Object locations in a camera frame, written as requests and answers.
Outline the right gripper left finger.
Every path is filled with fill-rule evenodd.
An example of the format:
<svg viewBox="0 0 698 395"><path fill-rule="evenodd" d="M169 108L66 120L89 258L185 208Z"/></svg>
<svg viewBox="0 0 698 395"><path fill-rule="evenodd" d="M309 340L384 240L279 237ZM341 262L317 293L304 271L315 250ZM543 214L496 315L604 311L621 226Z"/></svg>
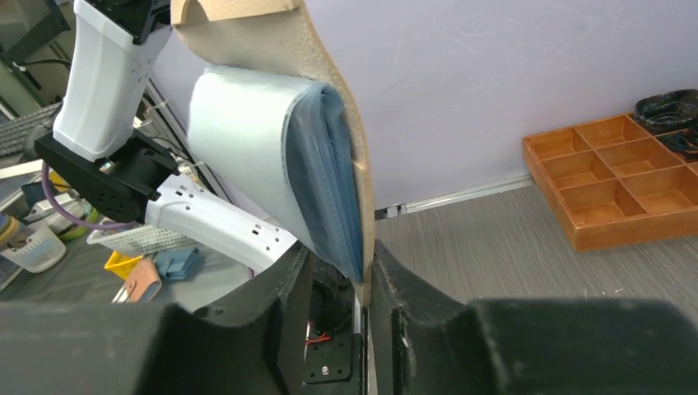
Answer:
<svg viewBox="0 0 698 395"><path fill-rule="evenodd" d="M1 306L4 394L297 394L314 255L189 312L178 304Z"/></svg>

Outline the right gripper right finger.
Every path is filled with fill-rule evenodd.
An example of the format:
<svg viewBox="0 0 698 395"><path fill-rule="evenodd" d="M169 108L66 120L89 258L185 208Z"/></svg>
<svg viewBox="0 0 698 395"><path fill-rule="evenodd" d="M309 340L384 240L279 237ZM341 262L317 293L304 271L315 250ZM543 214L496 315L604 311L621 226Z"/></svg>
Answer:
<svg viewBox="0 0 698 395"><path fill-rule="evenodd" d="M694 394L697 329L642 299L463 304L375 245L370 303L381 394Z"/></svg>

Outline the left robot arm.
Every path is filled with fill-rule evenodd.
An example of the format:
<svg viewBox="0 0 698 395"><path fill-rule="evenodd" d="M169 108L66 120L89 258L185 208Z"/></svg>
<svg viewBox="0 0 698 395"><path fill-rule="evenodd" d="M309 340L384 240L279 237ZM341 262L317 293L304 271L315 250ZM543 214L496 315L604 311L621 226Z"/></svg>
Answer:
<svg viewBox="0 0 698 395"><path fill-rule="evenodd" d="M167 1L76 1L76 43L62 107L35 141L55 170L114 228L138 222L198 241L256 272L295 237L197 186L133 127L170 34Z"/></svg>

